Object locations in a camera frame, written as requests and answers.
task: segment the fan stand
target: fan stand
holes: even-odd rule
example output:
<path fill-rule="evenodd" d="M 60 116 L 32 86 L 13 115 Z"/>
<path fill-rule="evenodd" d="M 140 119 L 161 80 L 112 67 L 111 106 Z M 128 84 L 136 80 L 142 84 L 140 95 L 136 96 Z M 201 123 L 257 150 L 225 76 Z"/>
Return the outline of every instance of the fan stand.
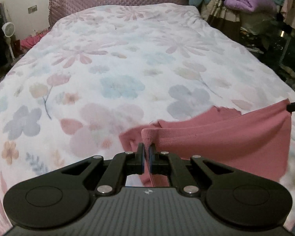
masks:
<path fill-rule="evenodd" d="M 11 38 L 10 37 L 5 37 L 5 40 L 6 40 L 7 45 L 9 46 L 10 53 L 11 53 L 12 59 L 14 61 L 15 60 L 15 57 L 14 57 L 14 54 L 13 54 L 13 51 L 12 51 L 12 47 L 11 47 Z"/>

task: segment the wall socket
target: wall socket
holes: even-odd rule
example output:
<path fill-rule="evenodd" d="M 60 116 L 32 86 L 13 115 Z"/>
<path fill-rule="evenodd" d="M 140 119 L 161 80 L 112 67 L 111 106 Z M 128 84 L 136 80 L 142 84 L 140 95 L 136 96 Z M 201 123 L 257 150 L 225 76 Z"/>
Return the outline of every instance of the wall socket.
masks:
<path fill-rule="evenodd" d="M 29 8 L 28 8 L 28 11 L 29 11 L 29 14 L 31 14 L 31 13 L 37 11 L 37 5 L 34 5 L 34 6 L 32 6 L 32 7 L 29 7 Z"/>

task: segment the bed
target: bed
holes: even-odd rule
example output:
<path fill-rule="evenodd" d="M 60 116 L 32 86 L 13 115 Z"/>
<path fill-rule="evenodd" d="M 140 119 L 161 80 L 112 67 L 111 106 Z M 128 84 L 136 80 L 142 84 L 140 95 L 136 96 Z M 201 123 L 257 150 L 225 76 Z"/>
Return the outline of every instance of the bed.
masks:
<path fill-rule="evenodd" d="M 185 120 L 212 105 L 242 113 L 295 92 L 193 6 L 93 7 L 59 20 L 0 83 L 2 201 L 20 181 L 93 155 L 122 152 L 119 134 L 157 119 Z M 295 221 L 295 113 L 288 171 Z M 128 185 L 140 186 L 137 176 Z"/>

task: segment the metal screw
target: metal screw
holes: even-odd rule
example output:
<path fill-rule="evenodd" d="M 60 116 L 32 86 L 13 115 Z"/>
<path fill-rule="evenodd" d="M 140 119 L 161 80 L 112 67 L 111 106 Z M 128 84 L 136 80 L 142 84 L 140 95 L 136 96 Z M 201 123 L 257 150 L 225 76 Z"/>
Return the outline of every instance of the metal screw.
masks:
<path fill-rule="evenodd" d="M 194 185 L 188 185 L 184 187 L 184 192 L 188 194 L 195 194 L 197 191 L 199 191 L 199 188 Z"/>
<path fill-rule="evenodd" d="M 101 185 L 101 186 L 97 187 L 97 191 L 99 191 L 102 194 L 107 194 L 112 191 L 112 187 L 109 185 Z"/>

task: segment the pink cloth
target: pink cloth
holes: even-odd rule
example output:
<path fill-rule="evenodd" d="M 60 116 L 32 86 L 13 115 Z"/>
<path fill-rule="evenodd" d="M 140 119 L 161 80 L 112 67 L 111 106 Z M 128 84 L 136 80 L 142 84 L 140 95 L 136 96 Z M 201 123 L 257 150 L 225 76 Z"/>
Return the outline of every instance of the pink cloth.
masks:
<path fill-rule="evenodd" d="M 35 36 L 29 36 L 25 38 L 24 40 L 21 41 L 21 48 L 30 50 L 49 32 L 50 30 L 44 30 L 43 32 Z"/>
<path fill-rule="evenodd" d="M 182 159 L 199 154 L 243 171 L 278 181 L 285 173 L 289 154 L 291 114 L 289 100 L 244 115 L 235 109 L 212 107 L 184 122 L 139 126 L 120 135 L 125 151 L 136 151 L 139 142 L 156 145 Z M 167 186 L 166 177 L 141 176 L 146 186 Z"/>
<path fill-rule="evenodd" d="M 285 0 L 281 9 L 284 22 L 295 29 L 295 0 Z"/>

